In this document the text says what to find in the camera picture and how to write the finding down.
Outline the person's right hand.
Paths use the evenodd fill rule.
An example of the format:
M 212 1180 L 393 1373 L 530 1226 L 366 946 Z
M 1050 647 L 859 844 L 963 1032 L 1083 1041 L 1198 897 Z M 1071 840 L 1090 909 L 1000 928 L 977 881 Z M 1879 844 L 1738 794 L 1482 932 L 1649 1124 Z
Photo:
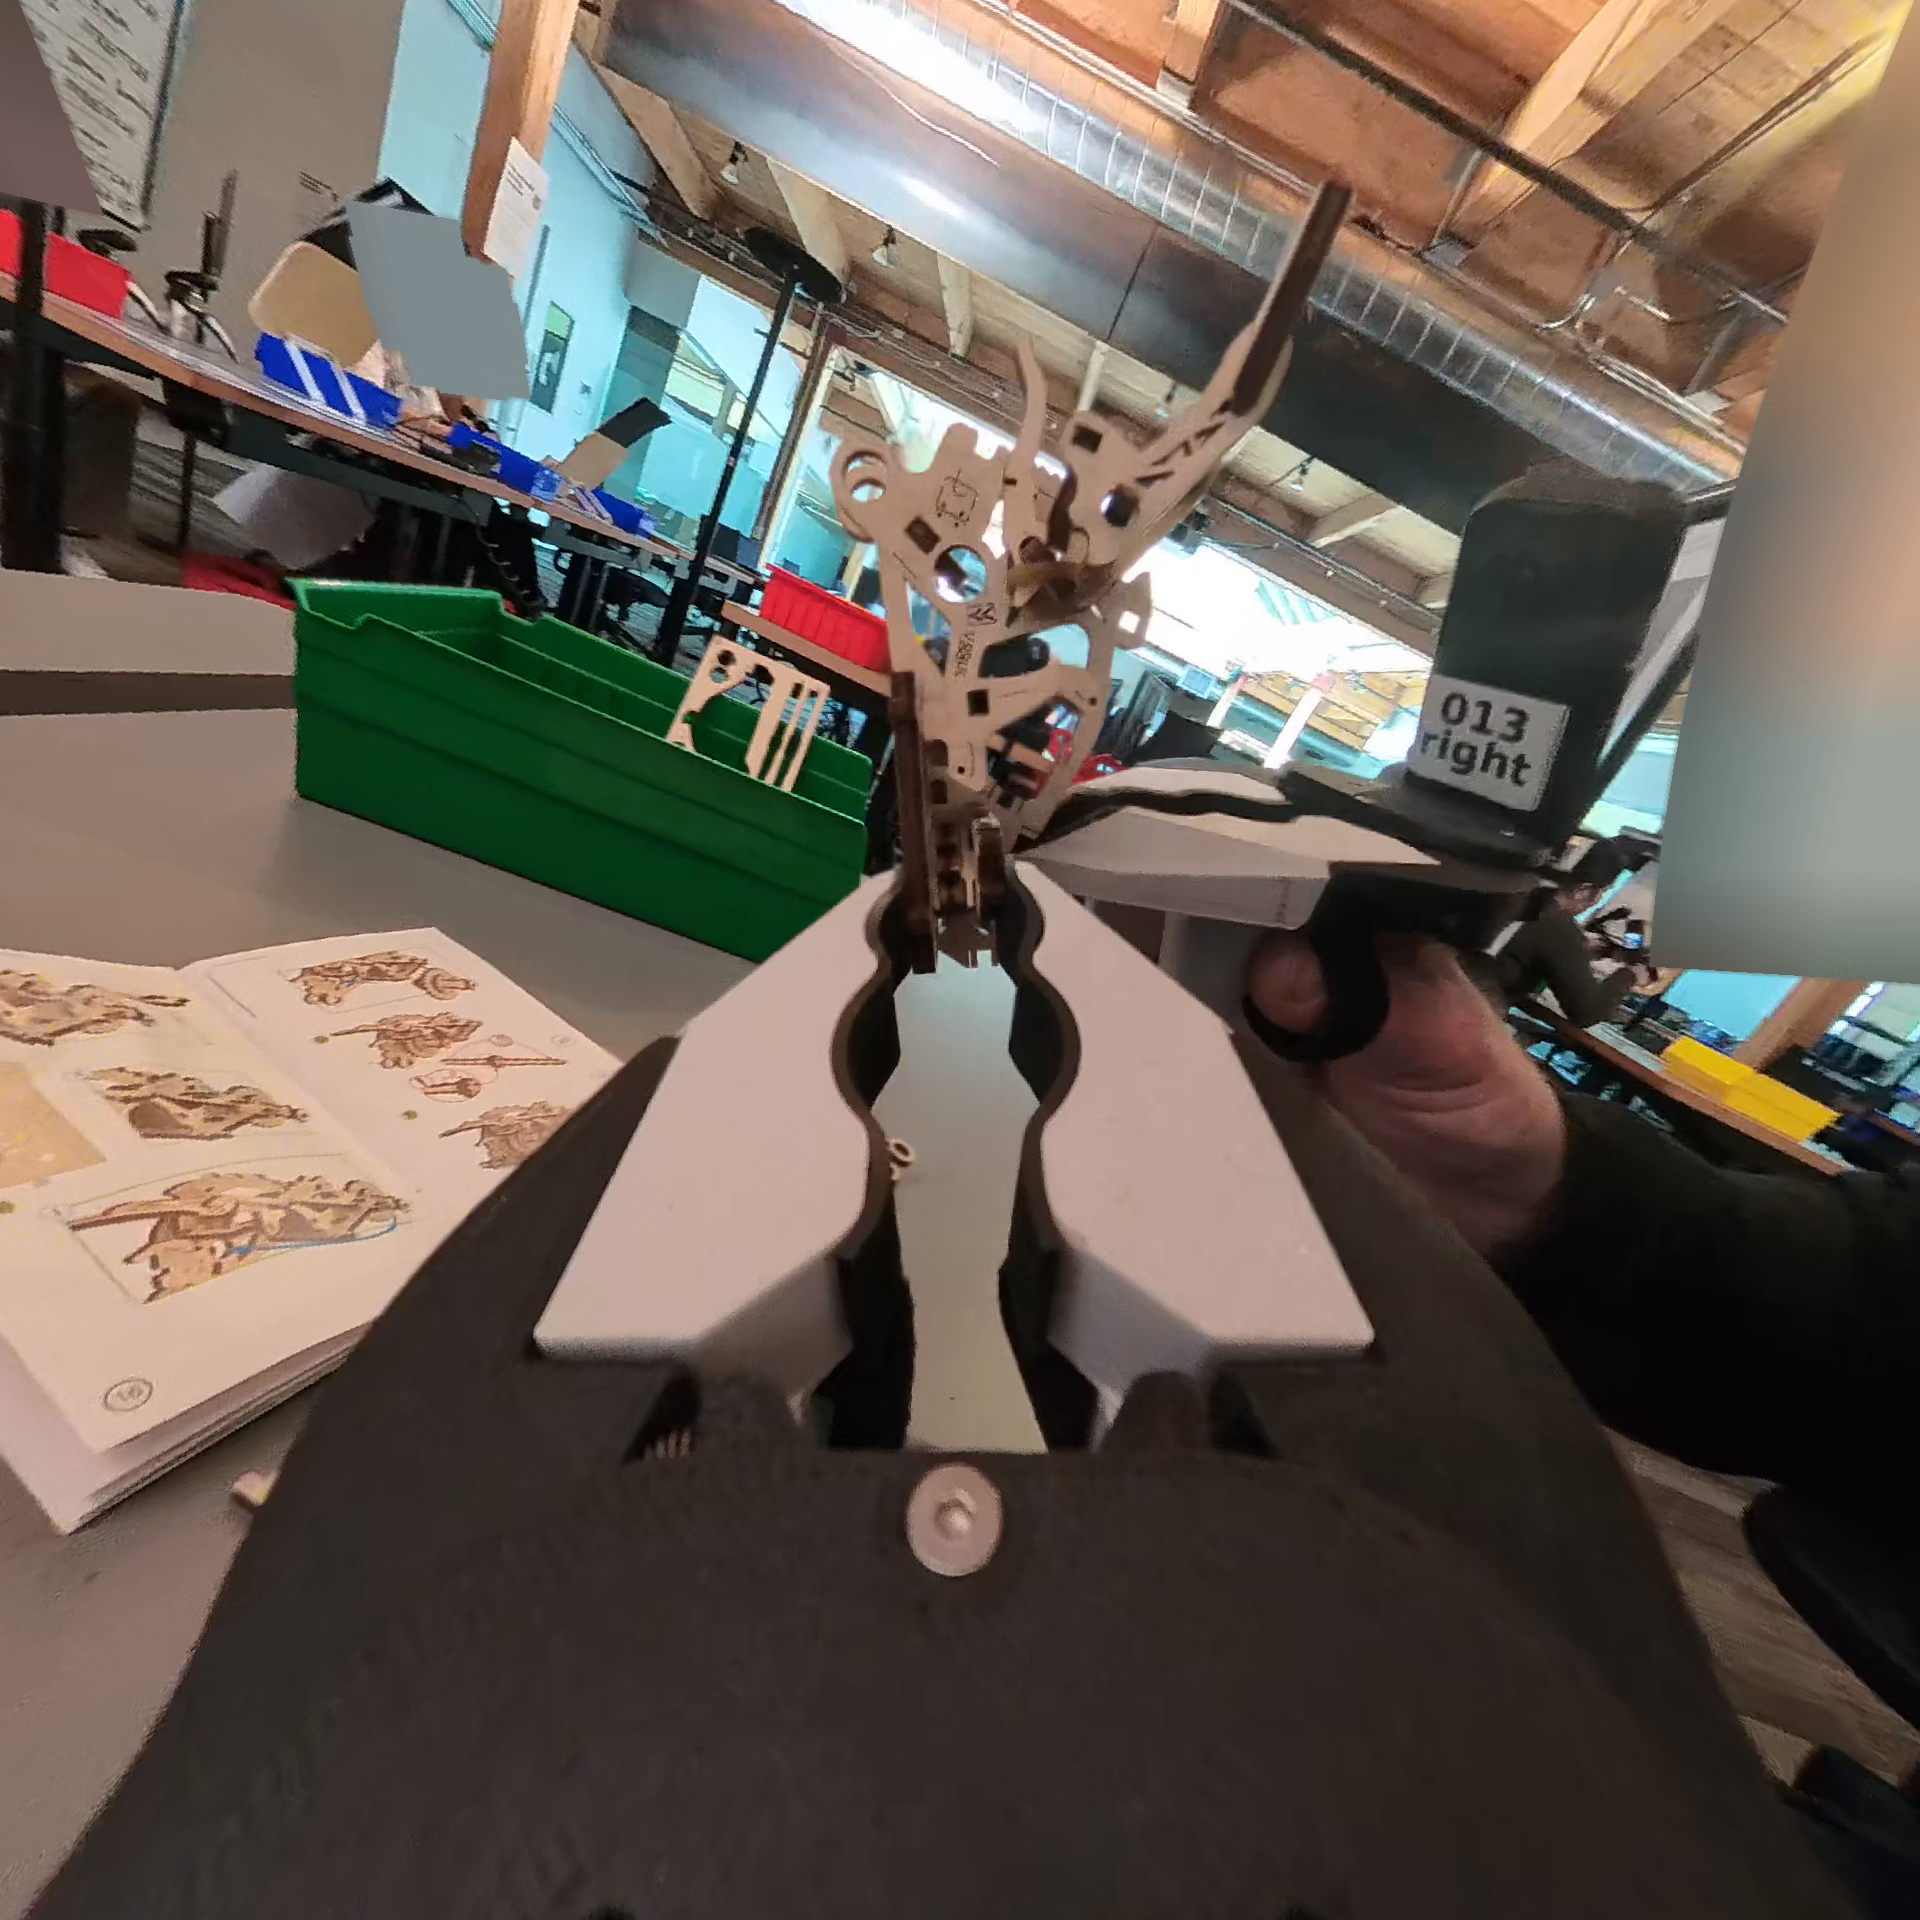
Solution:
M 1477 1257 L 1500 1261 L 1550 1215 L 1570 1124 L 1447 943 L 1386 932 L 1378 1039 L 1317 1069 L 1337 1115 Z

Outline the black light stand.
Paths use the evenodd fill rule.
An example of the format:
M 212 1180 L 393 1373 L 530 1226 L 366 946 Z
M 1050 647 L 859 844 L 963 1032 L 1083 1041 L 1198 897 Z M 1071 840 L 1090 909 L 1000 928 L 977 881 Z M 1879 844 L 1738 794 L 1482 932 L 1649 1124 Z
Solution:
M 746 232 L 746 248 L 753 251 L 753 259 L 765 271 L 780 275 L 775 307 L 770 307 L 770 322 L 768 322 L 768 334 L 765 334 L 765 349 L 761 349 L 761 360 L 757 360 L 753 387 L 748 387 L 746 406 L 740 406 L 740 420 L 733 424 L 733 435 L 729 435 L 724 466 L 719 472 L 711 509 L 706 509 L 706 516 L 700 522 L 700 539 L 691 546 L 691 563 L 677 577 L 677 587 L 670 587 L 670 597 L 668 597 L 668 602 L 659 611 L 659 630 L 658 630 L 658 647 L 651 647 L 651 659 L 658 666 L 677 666 L 677 657 L 679 657 L 682 624 L 687 624 L 687 611 L 696 606 L 696 597 L 701 587 L 706 563 L 711 563 L 712 539 L 721 531 L 724 502 L 733 494 L 733 479 L 740 469 L 740 458 L 746 458 L 746 447 L 748 447 L 748 435 L 753 435 L 753 420 L 757 420 L 757 407 L 761 407 L 770 362 L 775 362 L 775 357 L 781 349 L 781 329 L 790 322 L 794 303 L 805 298 L 813 307 L 835 307 L 842 298 L 842 281 L 829 271 L 829 264 L 819 264 L 813 251 L 805 251 L 794 241 L 788 241 L 781 232 L 757 226 L 757 228 Z

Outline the yellow plastic bin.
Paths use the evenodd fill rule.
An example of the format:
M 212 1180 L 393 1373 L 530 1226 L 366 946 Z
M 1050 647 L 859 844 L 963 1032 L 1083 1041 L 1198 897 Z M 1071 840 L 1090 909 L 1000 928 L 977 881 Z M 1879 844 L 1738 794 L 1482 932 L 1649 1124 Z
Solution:
M 1841 1124 L 1835 1109 L 1824 1109 L 1782 1079 L 1716 1054 L 1695 1039 L 1673 1039 L 1659 1051 L 1659 1073 L 1711 1105 L 1779 1135 L 1795 1147 L 1810 1147 Z

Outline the red plastic bin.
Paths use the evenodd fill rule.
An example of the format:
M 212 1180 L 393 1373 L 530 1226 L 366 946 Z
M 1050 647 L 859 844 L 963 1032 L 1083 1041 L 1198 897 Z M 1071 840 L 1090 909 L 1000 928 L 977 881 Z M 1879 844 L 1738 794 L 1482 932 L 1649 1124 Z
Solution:
M 817 587 L 781 564 L 768 570 L 761 620 L 861 673 L 894 673 L 884 616 L 861 611 L 846 597 Z
M 4 208 L 4 307 L 13 307 L 13 281 L 23 257 L 23 222 L 13 208 Z M 104 257 L 89 251 L 80 241 L 48 232 L 46 238 L 46 288 L 43 295 L 52 303 L 67 303 L 90 308 L 107 322 L 122 322 L 128 298 L 128 271 Z

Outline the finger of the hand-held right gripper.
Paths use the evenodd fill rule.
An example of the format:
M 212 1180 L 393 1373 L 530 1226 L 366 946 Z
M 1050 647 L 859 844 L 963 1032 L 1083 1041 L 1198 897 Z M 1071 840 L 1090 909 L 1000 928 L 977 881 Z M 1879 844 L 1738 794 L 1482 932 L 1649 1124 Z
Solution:
M 1246 773 L 1225 765 L 1137 765 L 1070 794 L 1070 826 L 1090 826 L 1122 811 L 1168 817 L 1296 822 L 1341 817 L 1354 801 L 1354 782 L 1324 782 L 1309 773 Z
M 1337 817 L 1114 811 L 1036 846 L 1036 872 L 1076 902 L 1207 925 L 1305 928 L 1345 874 L 1429 874 L 1438 859 Z

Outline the open instruction booklet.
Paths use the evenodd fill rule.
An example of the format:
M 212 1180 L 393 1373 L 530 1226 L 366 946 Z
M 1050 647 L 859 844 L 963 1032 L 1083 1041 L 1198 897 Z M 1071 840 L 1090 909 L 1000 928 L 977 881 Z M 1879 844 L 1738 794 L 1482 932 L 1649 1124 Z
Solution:
M 4 1462 L 76 1530 L 323 1378 L 620 1059 L 436 928 L 4 952 Z

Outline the white wall poster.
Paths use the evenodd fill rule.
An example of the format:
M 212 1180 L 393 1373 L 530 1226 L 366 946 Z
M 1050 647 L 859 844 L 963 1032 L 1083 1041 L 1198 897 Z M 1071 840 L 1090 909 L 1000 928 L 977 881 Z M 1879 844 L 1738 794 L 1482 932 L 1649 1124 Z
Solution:
M 150 226 L 187 4 L 23 4 L 104 213 Z

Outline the green plastic bin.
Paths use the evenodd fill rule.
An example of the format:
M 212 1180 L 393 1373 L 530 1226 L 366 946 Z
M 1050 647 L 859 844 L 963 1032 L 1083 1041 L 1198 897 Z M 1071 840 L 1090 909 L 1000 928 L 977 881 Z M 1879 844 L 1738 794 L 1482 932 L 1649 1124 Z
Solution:
M 687 677 L 486 587 L 295 582 L 296 794 L 761 962 L 868 868 L 874 766 L 794 794 L 664 741 Z

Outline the blue striped plastic bin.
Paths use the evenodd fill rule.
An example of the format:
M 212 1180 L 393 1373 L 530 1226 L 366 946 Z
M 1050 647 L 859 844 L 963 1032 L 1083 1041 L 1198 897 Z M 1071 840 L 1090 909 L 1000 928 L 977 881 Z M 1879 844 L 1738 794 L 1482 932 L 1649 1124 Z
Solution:
M 257 362 L 277 391 L 356 428 L 393 433 L 399 424 L 399 396 L 345 369 L 323 349 L 259 334 Z

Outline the silver ventilation duct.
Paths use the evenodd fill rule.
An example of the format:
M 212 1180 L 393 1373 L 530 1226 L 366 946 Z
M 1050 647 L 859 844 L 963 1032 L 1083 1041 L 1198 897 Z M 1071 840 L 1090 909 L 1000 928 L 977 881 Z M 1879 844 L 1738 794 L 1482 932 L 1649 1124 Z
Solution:
M 1017 138 L 1216 259 L 1266 279 L 1312 182 L 1008 4 L 788 4 L 805 26 Z M 1531 438 L 1681 494 L 1730 489 L 1746 452 L 1676 392 L 1525 322 L 1359 213 L 1317 307 Z

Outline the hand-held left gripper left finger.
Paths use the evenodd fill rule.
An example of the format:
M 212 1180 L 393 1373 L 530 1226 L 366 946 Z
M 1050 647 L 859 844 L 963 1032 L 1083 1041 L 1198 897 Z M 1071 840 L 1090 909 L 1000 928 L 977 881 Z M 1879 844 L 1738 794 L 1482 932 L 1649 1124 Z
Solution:
M 912 1297 L 874 1100 L 899 1065 L 899 881 L 868 878 L 696 1014 L 536 1343 L 770 1383 L 829 1427 L 905 1427 Z

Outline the slotted laser-cut wooden sheet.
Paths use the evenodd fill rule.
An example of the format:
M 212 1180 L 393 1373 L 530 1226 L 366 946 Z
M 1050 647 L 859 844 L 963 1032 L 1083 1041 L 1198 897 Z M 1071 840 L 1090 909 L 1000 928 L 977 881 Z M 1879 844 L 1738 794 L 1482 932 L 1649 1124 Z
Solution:
M 733 751 L 748 780 L 794 794 L 829 699 L 831 687 L 790 659 L 712 638 L 664 741 L 701 756 Z

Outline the person's right forearm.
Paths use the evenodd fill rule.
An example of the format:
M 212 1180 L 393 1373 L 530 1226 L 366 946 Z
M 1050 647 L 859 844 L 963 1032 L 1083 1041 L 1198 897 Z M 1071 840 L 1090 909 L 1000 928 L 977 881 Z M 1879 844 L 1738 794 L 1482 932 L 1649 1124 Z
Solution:
M 1557 1195 L 1497 1273 L 1594 1415 L 1917 1521 L 1917 1173 L 1738 1173 L 1616 1105 L 1561 1115 Z

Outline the small black tripod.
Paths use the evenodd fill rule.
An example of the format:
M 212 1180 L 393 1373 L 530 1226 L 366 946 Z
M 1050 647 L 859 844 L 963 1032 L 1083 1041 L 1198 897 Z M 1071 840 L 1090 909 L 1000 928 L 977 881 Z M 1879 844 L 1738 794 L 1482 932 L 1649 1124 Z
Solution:
M 181 349 L 212 349 L 229 362 L 235 362 L 235 349 L 229 340 L 229 329 L 210 308 L 210 303 L 226 279 L 234 208 L 235 208 L 235 167 L 226 172 L 219 201 L 201 213 L 200 268 L 175 268 L 163 275 L 167 290 L 163 336 Z

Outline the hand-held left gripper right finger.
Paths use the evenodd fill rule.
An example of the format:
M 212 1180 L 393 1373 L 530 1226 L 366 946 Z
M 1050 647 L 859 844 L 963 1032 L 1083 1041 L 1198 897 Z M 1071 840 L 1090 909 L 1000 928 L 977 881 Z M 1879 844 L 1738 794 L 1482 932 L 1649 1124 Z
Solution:
M 1223 1014 L 1019 868 L 995 915 L 1036 1095 L 995 1304 L 1042 1444 L 1141 1378 L 1345 1362 L 1373 1324 Z

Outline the wooden buggy model frame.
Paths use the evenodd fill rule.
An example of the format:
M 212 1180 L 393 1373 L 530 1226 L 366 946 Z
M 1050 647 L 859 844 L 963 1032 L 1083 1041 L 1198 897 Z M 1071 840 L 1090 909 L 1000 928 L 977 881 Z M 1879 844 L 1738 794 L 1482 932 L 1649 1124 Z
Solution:
M 1106 712 L 1114 657 L 1154 620 L 1146 553 L 1211 494 L 1281 391 L 1293 334 L 1350 209 L 1324 182 L 1257 317 L 1155 435 L 1071 413 L 1019 340 L 1019 435 L 983 455 L 949 428 L 925 469 L 884 438 L 831 461 L 846 535 L 874 546 L 888 638 L 888 729 L 905 965 L 992 953 L 1013 853 L 1066 804 Z

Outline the open cardboard box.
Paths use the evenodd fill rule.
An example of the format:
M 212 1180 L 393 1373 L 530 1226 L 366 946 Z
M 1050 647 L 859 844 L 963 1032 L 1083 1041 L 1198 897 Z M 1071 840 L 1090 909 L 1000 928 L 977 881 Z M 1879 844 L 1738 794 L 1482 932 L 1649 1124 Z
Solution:
M 658 428 L 670 424 L 668 407 L 650 396 L 631 400 L 597 433 L 589 433 L 566 458 L 562 479 L 576 489 L 599 494 L 613 469 L 645 442 Z

